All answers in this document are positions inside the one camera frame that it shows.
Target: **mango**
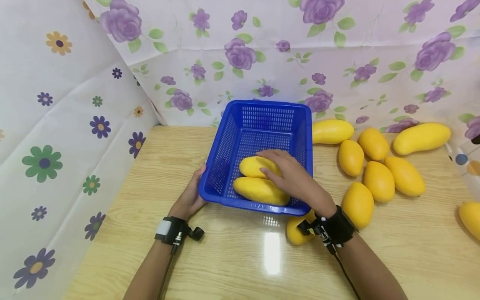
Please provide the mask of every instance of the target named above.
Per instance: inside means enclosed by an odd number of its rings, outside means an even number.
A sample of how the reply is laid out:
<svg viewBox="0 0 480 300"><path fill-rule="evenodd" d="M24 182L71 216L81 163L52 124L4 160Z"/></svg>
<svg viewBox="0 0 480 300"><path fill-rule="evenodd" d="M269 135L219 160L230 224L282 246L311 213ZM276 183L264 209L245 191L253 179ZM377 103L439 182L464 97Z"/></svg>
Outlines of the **mango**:
<svg viewBox="0 0 480 300"><path fill-rule="evenodd" d="M450 139L450 128L439 123L425 123L407 128L393 140L393 149L400 155L436 149Z"/></svg>
<svg viewBox="0 0 480 300"><path fill-rule="evenodd" d="M392 172L395 187L405 195L417 197L425 193L425 183L417 169L407 160L389 156L385 166Z"/></svg>
<svg viewBox="0 0 480 300"><path fill-rule="evenodd" d="M366 228L373 215L373 196L360 182L350 185L343 197L342 209L358 229Z"/></svg>
<svg viewBox="0 0 480 300"><path fill-rule="evenodd" d="M315 212L311 209L306 215L304 216L293 216L287 221L287 228L286 234L287 239L295 246L300 246L305 244L306 242L310 241L315 237L314 234L310 235L303 235L300 229L297 226L303 222L303 220L307 220L309 223L313 222L316 219Z"/></svg>
<svg viewBox="0 0 480 300"><path fill-rule="evenodd" d="M260 203L285 206L290 200L289 195L267 179L239 177L233 181L233 189L243 197Z"/></svg>
<svg viewBox="0 0 480 300"><path fill-rule="evenodd" d="M460 206L458 213L467 230L480 240L480 202L465 202Z"/></svg>
<svg viewBox="0 0 480 300"><path fill-rule="evenodd" d="M371 159L380 161L387 157L390 146L382 133L373 127L365 129L358 139L360 146Z"/></svg>
<svg viewBox="0 0 480 300"><path fill-rule="evenodd" d="M353 126L342 120L324 120L312 125L314 144L339 144L352 137Z"/></svg>
<svg viewBox="0 0 480 300"><path fill-rule="evenodd" d="M260 156L251 156L242 159L239 164L240 173L247 177L254 178L263 178L267 179L264 173L260 171L260 168L267 168L273 171L278 176L282 176L282 172L278 166L271 160L260 157Z"/></svg>
<svg viewBox="0 0 480 300"><path fill-rule="evenodd" d="M389 202L395 195L392 172L376 161L369 161L365 167L364 184L378 202Z"/></svg>
<svg viewBox="0 0 480 300"><path fill-rule="evenodd" d="M364 158L363 150L357 142L346 140L340 145L338 162L348 175L353 177L360 175Z"/></svg>

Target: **wooden table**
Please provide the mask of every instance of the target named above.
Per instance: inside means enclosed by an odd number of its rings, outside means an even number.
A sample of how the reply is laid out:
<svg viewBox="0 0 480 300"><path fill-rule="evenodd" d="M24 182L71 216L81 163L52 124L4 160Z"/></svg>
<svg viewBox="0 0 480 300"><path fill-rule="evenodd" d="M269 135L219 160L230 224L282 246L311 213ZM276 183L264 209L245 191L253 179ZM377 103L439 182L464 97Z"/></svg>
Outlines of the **wooden table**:
<svg viewBox="0 0 480 300"><path fill-rule="evenodd" d="M123 297L158 222L205 161L215 132L161 126L150 131L65 299ZM340 204L354 180L339 171L336 153L336 146L316 145L314 173ZM407 159L424 177L427 192L419 199L397 194L376 205L361 235L409 299L478 299L480 243L464 232L456 213L472 196L444 149ZM286 241L286 219L208 204L190 221L206 234L201 242L185 241L166 299L354 299L319 239L299 247Z"/></svg>

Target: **forearm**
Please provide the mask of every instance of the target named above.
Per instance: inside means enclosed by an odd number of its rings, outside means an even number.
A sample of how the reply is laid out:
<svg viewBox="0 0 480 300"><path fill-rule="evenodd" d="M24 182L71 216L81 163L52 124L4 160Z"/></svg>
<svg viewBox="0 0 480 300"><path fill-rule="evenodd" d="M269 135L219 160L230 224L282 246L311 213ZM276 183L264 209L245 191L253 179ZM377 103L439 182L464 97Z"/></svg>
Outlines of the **forearm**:
<svg viewBox="0 0 480 300"><path fill-rule="evenodd" d="M156 300L170 259L171 245L156 240L128 286L123 300Z"/></svg>
<svg viewBox="0 0 480 300"><path fill-rule="evenodd" d="M393 274L357 233L337 253L362 300L407 299Z"/></svg>

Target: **green flower print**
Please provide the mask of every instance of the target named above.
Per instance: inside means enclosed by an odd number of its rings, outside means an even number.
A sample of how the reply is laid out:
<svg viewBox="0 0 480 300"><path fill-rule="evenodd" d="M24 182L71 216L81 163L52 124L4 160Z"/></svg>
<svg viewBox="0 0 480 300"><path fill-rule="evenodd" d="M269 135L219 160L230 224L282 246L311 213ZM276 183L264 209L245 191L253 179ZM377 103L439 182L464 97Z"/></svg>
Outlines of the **green flower print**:
<svg viewBox="0 0 480 300"><path fill-rule="evenodd" d="M61 157L60 152L52 153L52 146L46 145L43 150L35 146L30 149L33 156L25 156L22 159L22 163L27 166L31 166L25 172L27 177L33 177L36 175L36 180L40 183L47 180L47 176L50 179L57 177L55 170L60 170L63 164L58 160Z"/></svg>
<svg viewBox="0 0 480 300"><path fill-rule="evenodd" d="M102 102L103 102L103 99L100 97L100 96L95 96L93 97L93 105L95 105L95 107L100 107L102 105Z"/></svg>
<svg viewBox="0 0 480 300"><path fill-rule="evenodd" d="M91 196L92 193L96 193L97 189L100 187L100 178L96 177L95 175L92 175L92 177L87 177L83 187L84 193L88 193L88 195Z"/></svg>

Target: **human hand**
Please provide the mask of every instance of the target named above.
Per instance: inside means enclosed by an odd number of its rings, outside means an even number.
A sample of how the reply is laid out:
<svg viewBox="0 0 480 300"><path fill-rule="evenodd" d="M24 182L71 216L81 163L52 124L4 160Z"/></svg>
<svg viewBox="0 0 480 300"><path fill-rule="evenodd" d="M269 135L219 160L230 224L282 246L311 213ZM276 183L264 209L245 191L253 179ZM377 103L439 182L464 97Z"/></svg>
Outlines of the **human hand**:
<svg viewBox="0 0 480 300"><path fill-rule="evenodd" d="M206 165L204 163L193 173L192 179L190 179L187 187L170 209L168 216L174 216L188 221L194 213L206 204L206 201L198 194L198 183L205 170Z"/></svg>
<svg viewBox="0 0 480 300"><path fill-rule="evenodd" d="M263 150L257 155L270 159L282 171L282 176L278 176L267 168L260 169L279 189L304 201L320 216L330 217L335 214L336 206L332 196L288 152Z"/></svg>

